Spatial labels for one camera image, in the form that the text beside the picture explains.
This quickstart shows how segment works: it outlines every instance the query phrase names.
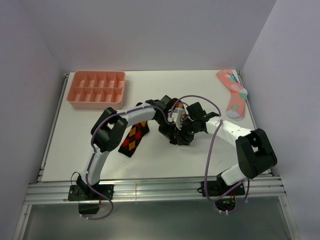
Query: gray wall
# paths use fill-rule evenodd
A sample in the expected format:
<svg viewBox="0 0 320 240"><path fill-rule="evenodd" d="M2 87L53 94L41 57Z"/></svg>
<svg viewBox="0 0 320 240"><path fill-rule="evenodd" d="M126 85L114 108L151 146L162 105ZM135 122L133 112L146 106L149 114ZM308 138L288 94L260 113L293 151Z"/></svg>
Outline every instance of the gray wall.
<svg viewBox="0 0 320 240"><path fill-rule="evenodd" d="M21 0L64 71L242 69L276 0Z"/></svg>
<svg viewBox="0 0 320 240"><path fill-rule="evenodd" d="M62 74L18 0L0 1L0 238L11 239L34 182Z"/></svg>
<svg viewBox="0 0 320 240"><path fill-rule="evenodd" d="M320 236L319 9L318 0L278 0L243 68L302 239Z"/></svg>

